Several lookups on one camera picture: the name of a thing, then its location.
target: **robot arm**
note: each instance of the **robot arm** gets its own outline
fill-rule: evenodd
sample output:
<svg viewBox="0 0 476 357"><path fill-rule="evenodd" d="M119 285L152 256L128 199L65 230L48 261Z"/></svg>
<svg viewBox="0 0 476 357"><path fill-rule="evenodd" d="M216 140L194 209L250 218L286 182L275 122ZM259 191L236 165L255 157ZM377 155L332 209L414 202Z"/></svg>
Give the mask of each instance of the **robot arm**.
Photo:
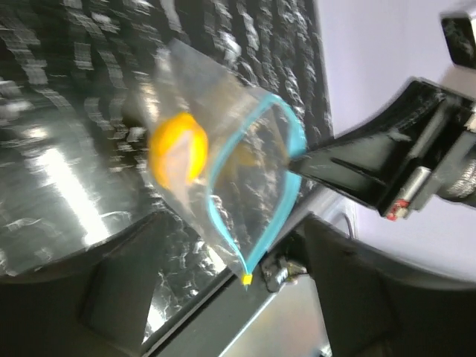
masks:
<svg viewBox="0 0 476 357"><path fill-rule="evenodd" d="M476 70L476 4L445 13L455 65ZM476 207L476 100L412 79L366 124L301 157L289 169L375 208L406 218L438 195Z"/></svg>

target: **cable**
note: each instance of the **cable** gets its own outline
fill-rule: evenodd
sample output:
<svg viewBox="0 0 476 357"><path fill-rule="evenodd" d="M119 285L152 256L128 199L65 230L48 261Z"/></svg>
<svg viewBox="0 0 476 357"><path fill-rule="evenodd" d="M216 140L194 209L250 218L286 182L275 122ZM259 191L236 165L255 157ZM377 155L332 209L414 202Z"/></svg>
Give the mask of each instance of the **cable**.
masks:
<svg viewBox="0 0 476 357"><path fill-rule="evenodd" d="M355 240L356 235L353 230L352 221L350 220L349 216L345 212L340 212L337 216L334 217L334 219L330 222L330 224L336 225L340 218L343 218L347 224L347 230L349 231L349 239Z"/></svg>

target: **clear plastic bag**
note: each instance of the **clear plastic bag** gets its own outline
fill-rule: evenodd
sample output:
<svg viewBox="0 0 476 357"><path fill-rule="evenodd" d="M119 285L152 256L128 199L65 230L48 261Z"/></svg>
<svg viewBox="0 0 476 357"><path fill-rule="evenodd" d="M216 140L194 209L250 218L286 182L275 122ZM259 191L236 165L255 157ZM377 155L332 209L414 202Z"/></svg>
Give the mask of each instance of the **clear plastic bag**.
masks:
<svg viewBox="0 0 476 357"><path fill-rule="evenodd" d="M279 97L242 86L226 68L180 41L158 54L157 65L146 105L157 188L249 283L300 188L300 177L286 168L289 156L305 150L301 124ZM176 125L171 129L170 123ZM170 136L155 138L167 130L172 144Z"/></svg>

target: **black table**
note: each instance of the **black table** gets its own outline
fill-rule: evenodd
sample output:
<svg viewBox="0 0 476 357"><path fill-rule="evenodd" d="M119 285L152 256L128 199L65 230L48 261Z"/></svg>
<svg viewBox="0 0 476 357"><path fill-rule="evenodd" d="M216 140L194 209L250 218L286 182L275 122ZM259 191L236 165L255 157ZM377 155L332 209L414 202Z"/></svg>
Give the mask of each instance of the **black table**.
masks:
<svg viewBox="0 0 476 357"><path fill-rule="evenodd" d="M125 242L134 234L124 230L147 222L161 246L146 337L224 274L144 184L144 134L123 116L130 92L152 75L157 48L179 38L244 84L279 94L309 145L332 131L312 0L173 3L0 4L0 274L10 281L45 271L48 279L51 264ZM312 189L303 182L298 205Z"/></svg>

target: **yellow ball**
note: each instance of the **yellow ball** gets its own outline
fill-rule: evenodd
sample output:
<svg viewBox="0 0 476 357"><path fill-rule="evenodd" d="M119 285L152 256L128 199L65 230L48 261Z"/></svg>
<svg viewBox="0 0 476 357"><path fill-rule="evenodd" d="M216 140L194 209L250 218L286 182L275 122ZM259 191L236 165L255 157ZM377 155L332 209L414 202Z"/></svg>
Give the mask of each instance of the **yellow ball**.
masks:
<svg viewBox="0 0 476 357"><path fill-rule="evenodd" d="M181 112L175 117L166 120L152 133L149 140L149 166L157 182L165 188L170 188L170 179L167 177L166 155L177 140L186 132L191 133L189 167L187 184L199 177L202 173L208 156L208 138L203 128L193 116Z"/></svg>

